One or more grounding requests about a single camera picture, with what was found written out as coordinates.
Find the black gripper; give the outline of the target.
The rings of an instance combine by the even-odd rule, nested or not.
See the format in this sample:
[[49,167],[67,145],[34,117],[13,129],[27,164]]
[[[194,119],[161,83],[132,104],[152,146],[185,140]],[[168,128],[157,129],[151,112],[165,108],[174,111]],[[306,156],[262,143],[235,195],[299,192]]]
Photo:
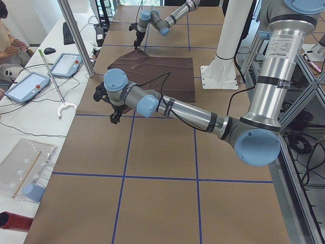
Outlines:
[[111,105],[114,109],[114,112],[110,115],[110,122],[113,124],[120,123],[120,118],[123,114],[123,111],[126,109],[125,105]]
[[137,46],[140,46],[144,39],[144,31],[142,29],[136,30],[136,39],[134,40],[134,49],[137,49]]

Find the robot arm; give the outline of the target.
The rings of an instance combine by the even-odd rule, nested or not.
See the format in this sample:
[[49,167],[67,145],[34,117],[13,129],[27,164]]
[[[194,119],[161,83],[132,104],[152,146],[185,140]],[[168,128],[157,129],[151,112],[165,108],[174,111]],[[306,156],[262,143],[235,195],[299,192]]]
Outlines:
[[170,32],[171,27],[188,13],[195,11],[199,7],[200,2],[197,0],[187,0],[165,19],[161,19],[159,11],[156,9],[142,10],[138,21],[129,26],[129,31],[136,31],[134,48],[138,49],[141,46],[149,24],[158,30],[162,36],[166,36]]
[[[229,1],[215,59],[201,66],[204,89],[236,89],[233,59],[253,1]],[[138,47],[152,24],[160,34],[189,12],[198,9],[200,1],[186,1],[162,20],[157,10],[143,10],[137,25]],[[104,87],[115,110],[129,107],[144,117],[155,111],[178,118],[198,130],[213,133],[229,143],[246,164],[264,166],[272,163],[280,152],[276,133],[280,131],[278,115],[293,75],[304,39],[317,25],[324,11],[324,1],[262,1],[259,32],[270,37],[268,48],[248,112],[235,119],[188,105],[157,91],[143,90],[129,81],[121,69],[104,74]]]

